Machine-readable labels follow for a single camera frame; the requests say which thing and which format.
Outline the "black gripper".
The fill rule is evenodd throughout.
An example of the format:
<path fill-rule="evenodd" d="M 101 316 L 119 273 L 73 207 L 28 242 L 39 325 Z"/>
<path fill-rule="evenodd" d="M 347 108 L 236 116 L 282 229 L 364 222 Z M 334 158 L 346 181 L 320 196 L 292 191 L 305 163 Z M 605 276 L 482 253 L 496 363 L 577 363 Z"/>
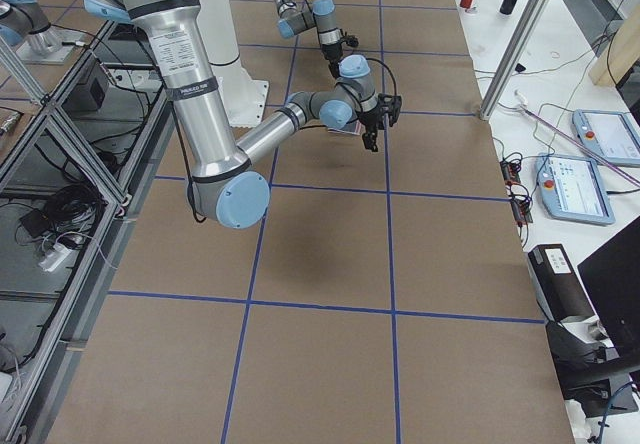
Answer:
<path fill-rule="evenodd" d="M 343 58 L 343 49 L 341 42 L 330 44 L 321 44 L 321 52 L 328 61 L 328 68 L 333 78 L 340 77 L 339 62 Z"/>
<path fill-rule="evenodd" d="M 379 151 L 377 145 L 377 133 L 386 129 L 385 118 L 386 108 L 384 106 L 376 106 L 375 108 L 360 112 L 359 121 L 364 126 L 364 133 L 361 138 L 364 148 L 373 153 Z"/>

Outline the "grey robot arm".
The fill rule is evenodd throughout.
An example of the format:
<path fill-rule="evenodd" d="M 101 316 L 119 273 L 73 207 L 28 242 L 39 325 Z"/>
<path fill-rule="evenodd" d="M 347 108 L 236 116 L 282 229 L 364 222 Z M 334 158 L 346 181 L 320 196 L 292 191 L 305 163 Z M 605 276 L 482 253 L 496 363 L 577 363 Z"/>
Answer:
<path fill-rule="evenodd" d="M 306 123 L 318 120 L 332 130 L 361 123 L 364 146 L 375 150 L 378 133 L 401 109 L 398 95 L 376 90 L 364 56 L 343 54 L 346 37 L 332 0 L 305 9 L 294 0 L 274 2 L 283 36 L 316 31 L 335 84 L 294 93 L 264 116 L 267 83 L 241 64 L 229 0 L 84 0 L 89 13 L 145 32 L 195 160 L 188 201 L 195 213 L 234 229 L 260 221 L 269 206 L 270 187 L 255 163 Z"/>
<path fill-rule="evenodd" d="M 274 0 L 278 14 L 278 30 L 285 38 L 293 38 L 307 30 L 315 29 L 320 50 L 328 62 L 334 78 L 340 76 L 339 64 L 343 59 L 343 44 L 347 34 L 339 26 L 333 0 Z"/>

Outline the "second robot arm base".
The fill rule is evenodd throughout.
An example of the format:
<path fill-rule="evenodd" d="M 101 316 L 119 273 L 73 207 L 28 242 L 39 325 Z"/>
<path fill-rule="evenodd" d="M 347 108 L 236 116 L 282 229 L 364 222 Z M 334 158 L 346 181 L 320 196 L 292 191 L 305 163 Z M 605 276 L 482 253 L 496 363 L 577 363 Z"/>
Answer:
<path fill-rule="evenodd" d="M 1 37 L 25 63 L 61 65 L 84 33 L 55 28 L 37 0 L 1 0 Z"/>

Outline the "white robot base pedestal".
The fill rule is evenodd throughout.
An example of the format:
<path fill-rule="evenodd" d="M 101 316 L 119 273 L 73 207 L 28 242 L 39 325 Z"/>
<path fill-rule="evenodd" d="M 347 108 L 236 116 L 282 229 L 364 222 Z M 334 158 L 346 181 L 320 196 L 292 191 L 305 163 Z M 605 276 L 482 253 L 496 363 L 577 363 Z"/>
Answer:
<path fill-rule="evenodd" d="M 269 83 L 244 68 L 229 0 L 200 0 L 198 28 L 232 127 L 253 128 L 263 119 Z"/>

